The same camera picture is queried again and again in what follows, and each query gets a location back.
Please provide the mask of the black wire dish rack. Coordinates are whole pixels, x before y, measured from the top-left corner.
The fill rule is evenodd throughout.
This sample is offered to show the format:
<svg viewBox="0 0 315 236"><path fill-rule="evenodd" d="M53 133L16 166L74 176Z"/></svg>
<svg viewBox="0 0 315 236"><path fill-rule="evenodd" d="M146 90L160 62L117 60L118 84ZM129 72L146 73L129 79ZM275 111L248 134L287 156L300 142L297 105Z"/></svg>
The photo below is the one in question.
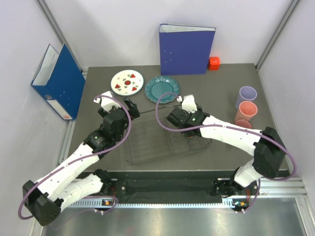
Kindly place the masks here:
<svg viewBox="0 0 315 236"><path fill-rule="evenodd" d="M180 132L163 129L157 122L155 109L143 111L132 122L131 132L124 142L125 160L137 165L159 159L193 154L207 149L211 139L185 137Z"/></svg>

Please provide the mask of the lavender plastic cup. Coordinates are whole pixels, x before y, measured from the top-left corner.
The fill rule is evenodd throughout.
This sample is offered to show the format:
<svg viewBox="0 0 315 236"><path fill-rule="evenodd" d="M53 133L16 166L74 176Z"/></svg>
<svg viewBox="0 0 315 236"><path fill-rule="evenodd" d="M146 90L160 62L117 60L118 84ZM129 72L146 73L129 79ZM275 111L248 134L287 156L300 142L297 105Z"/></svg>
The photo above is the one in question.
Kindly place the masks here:
<svg viewBox="0 0 315 236"><path fill-rule="evenodd" d="M239 89L238 97L236 99L235 108L238 109L243 101L253 102L257 97L257 91L250 86L243 86Z"/></svg>

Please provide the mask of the teal plate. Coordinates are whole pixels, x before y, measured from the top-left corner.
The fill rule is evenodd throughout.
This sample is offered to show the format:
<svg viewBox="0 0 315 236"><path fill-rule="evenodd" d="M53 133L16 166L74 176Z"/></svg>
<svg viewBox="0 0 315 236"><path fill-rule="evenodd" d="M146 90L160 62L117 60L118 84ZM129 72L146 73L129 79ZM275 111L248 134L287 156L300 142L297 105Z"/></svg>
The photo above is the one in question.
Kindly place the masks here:
<svg viewBox="0 0 315 236"><path fill-rule="evenodd" d="M145 95L152 102L157 103L158 99L165 93L179 95L180 86L178 82L167 76L157 76L150 79L145 85Z"/></svg>

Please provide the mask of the pink plastic cup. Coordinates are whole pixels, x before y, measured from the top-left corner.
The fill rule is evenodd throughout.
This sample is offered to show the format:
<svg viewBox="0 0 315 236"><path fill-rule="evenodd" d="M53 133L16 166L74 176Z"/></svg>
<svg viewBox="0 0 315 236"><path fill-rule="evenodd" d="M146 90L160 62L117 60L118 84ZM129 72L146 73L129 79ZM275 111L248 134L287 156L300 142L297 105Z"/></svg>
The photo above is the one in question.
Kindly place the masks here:
<svg viewBox="0 0 315 236"><path fill-rule="evenodd" d="M257 106L250 101L240 103L234 121L244 119L250 121L258 112Z"/></svg>

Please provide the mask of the pink patterned mug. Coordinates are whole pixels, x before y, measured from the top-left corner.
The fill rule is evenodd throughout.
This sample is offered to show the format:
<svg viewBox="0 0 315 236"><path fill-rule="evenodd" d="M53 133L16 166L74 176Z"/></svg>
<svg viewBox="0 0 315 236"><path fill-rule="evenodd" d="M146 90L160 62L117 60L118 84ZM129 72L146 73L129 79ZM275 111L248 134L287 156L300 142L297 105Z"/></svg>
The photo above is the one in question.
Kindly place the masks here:
<svg viewBox="0 0 315 236"><path fill-rule="evenodd" d="M234 124L236 126L242 127L242 128L246 128L246 129L252 129L252 124L245 120L245 119L239 119L237 121L234 122Z"/></svg>

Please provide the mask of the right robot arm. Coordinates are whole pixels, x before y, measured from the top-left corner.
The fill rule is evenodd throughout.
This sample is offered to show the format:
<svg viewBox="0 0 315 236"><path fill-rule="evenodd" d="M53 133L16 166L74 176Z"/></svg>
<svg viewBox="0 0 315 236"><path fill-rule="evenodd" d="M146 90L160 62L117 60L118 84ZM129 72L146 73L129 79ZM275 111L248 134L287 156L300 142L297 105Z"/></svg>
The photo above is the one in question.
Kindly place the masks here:
<svg viewBox="0 0 315 236"><path fill-rule="evenodd" d="M178 107L172 110L166 120L177 129L181 129L185 137L214 139L252 156L252 160L237 168L231 177L229 187L234 194L242 194L251 183L262 177L269 179L278 177L285 152L278 147L284 144L274 128L243 129L203 111L189 113Z"/></svg>

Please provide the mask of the watermelon pattern plate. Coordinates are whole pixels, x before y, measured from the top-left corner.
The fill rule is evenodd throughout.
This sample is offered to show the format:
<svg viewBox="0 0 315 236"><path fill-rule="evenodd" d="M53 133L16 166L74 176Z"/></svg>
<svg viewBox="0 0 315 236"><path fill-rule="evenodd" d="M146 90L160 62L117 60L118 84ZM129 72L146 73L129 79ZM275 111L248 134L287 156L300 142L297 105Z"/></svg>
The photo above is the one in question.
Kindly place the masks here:
<svg viewBox="0 0 315 236"><path fill-rule="evenodd" d="M135 70L122 70L111 79L112 91L120 96L131 96L138 93L144 85L144 77Z"/></svg>

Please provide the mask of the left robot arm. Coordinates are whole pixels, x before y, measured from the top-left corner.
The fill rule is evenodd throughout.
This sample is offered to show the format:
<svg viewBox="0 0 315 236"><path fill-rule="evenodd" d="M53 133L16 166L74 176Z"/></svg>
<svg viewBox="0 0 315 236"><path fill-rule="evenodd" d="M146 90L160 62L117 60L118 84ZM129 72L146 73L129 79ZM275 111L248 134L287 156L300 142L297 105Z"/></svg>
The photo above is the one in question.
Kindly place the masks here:
<svg viewBox="0 0 315 236"><path fill-rule="evenodd" d="M103 170L96 170L77 183L73 183L73 180L123 144L130 134L132 120L139 118L140 112L129 98L120 103L108 95L100 95L95 98L95 102L101 106L98 113L103 123L53 171L23 185L23 199L18 209L20 219L25 219L22 207L26 207L31 217L41 226L47 226L72 203L91 194L106 195L111 191L110 177Z"/></svg>

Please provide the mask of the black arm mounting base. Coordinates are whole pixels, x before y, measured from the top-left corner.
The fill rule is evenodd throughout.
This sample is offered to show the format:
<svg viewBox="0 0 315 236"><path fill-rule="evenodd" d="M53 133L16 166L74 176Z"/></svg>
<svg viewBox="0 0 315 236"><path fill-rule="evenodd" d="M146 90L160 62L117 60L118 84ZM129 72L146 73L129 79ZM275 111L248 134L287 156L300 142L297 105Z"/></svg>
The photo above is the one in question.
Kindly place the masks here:
<svg viewBox="0 0 315 236"><path fill-rule="evenodd" d="M122 204L210 203L257 192L256 182L240 189L231 186L231 171L97 172L105 178L105 185L93 196L115 196Z"/></svg>

